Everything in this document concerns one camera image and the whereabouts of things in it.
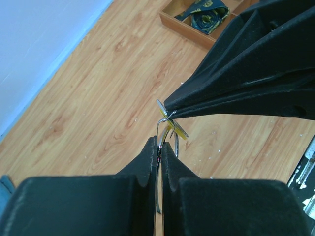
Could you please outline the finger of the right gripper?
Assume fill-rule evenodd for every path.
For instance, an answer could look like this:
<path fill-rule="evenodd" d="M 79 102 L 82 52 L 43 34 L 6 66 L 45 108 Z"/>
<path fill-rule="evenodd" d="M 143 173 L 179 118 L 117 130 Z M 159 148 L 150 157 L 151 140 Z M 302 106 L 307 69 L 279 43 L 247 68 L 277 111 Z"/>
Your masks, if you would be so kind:
<path fill-rule="evenodd" d="M 214 114 L 315 118 L 315 70 L 259 78 L 259 70 L 222 68 L 194 75 L 172 93 L 176 118 Z"/>
<path fill-rule="evenodd" d="M 262 0 L 234 18 L 169 111 L 312 111 L 315 3 Z"/>

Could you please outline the large metal keyring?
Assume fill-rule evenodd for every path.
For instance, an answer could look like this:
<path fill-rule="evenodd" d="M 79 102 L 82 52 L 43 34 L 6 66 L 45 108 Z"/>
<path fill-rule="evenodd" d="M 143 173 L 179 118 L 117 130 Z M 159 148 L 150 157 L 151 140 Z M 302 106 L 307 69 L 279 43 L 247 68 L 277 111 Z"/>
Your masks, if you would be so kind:
<path fill-rule="evenodd" d="M 174 115 L 176 113 L 176 111 L 173 111 L 167 118 L 162 118 L 158 124 L 157 124 L 157 137 L 158 137 L 158 129 L 159 129 L 159 125 L 163 122 L 166 122 L 166 121 L 171 121 L 172 123 L 174 123 L 174 121 L 170 118 L 172 115 Z M 157 178 L 159 178 L 159 171 L 160 171 L 160 165 L 161 165 L 161 149 L 162 149 L 162 146 L 163 144 L 165 143 L 165 140 L 166 140 L 166 137 L 168 135 L 168 133 L 170 132 L 171 129 L 173 129 L 172 133 L 171 133 L 171 136 L 173 135 L 173 133 L 175 132 L 175 125 L 174 127 L 172 128 L 171 125 L 168 125 L 167 127 L 164 128 L 164 130 L 162 131 L 161 135 L 160 135 L 160 138 L 159 138 L 159 141 L 158 141 L 158 144 L 157 144 L 157 149 L 158 149 L 158 156 L 157 156 Z M 177 133 L 175 133 L 174 135 L 174 144 L 175 144 L 175 156 L 178 158 L 179 156 L 179 136 Z M 160 207 L 160 204 L 159 204 L 159 197 L 158 197 L 158 193 L 157 193 L 157 196 L 156 196 L 156 199 L 157 199 L 157 213 L 162 215 L 162 209 Z"/>

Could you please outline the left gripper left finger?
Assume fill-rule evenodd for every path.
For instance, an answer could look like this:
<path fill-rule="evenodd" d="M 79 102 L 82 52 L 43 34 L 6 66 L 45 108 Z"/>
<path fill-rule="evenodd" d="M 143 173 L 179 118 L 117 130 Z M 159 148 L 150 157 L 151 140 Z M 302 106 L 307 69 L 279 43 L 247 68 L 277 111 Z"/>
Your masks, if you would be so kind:
<path fill-rule="evenodd" d="M 157 138 L 115 175 L 30 177 L 0 219 L 3 236 L 153 236 Z"/>

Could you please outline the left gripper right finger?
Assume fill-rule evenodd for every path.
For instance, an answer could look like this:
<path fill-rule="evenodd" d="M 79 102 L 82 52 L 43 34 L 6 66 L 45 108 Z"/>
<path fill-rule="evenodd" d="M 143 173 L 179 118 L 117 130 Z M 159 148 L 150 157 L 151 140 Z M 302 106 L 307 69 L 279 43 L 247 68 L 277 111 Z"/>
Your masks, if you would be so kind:
<path fill-rule="evenodd" d="M 161 150 L 166 236 L 308 236 L 309 218 L 277 180 L 200 178 Z"/>

